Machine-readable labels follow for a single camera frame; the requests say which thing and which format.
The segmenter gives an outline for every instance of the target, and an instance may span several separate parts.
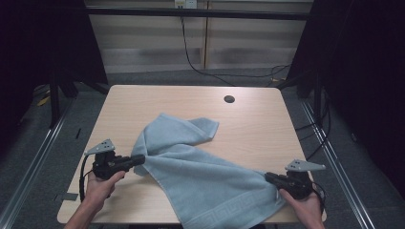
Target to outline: power outlet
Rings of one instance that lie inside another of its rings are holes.
[[[186,0],[175,0],[175,8],[176,9],[185,9],[185,1]]]
[[[186,0],[185,7],[187,9],[196,9],[197,8],[197,0]]]

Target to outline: hand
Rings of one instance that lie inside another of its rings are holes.
[[[297,200],[284,189],[280,189],[279,192],[294,209],[297,218],[300,219],[305,227],[308,229],[325,228],[322,222],[321,202],[315,193],[311,193],[306,199]]]
[[[124,178],[125,172],[119,171],[110,179],[97,178],[93,172],[89,173],[87,181],[86,198],[80,203],[74,215],[65,225],[68,228],[88,228],[93,217],[104,206],[104,200],[115,190],[115,184]]]

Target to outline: towel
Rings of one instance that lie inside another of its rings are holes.
[[[285,201],[265,172],[243,168],[196,147],[211,140],[219,123],[160,114],[140,134],[135,168],[150,174],[167,195],[184,229],[250,228],[276,213]]]

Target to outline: black round hole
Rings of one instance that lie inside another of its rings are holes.
[[[235,97],[233,97],[232,95],[227,95],[224,97],[224,100],[227,103],[233,103],[233,102],[235,102]]]

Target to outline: table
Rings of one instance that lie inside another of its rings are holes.
[[[227,95],[235,101],[226,102]],[[110,138],[117,155],[129,156],[143,128],[160,113],[219,121],[214,139],[198,147],[246,168],[284,174],[293,159],[305,159],[280,91],[269,88],[113,86],[86,150]],[[89,156],[85,171],[91,170],[93,161]],[[78,194],[80,167],[81,161],[68,193]],[[79,198],[64,200],[57,216],[59,222],[66,223],[79,204]],[[297,220],[286,205],[265,223]],[[93,222],[179,223],[165,193],[151,176],[139,177],[132,171],[116,185]]]

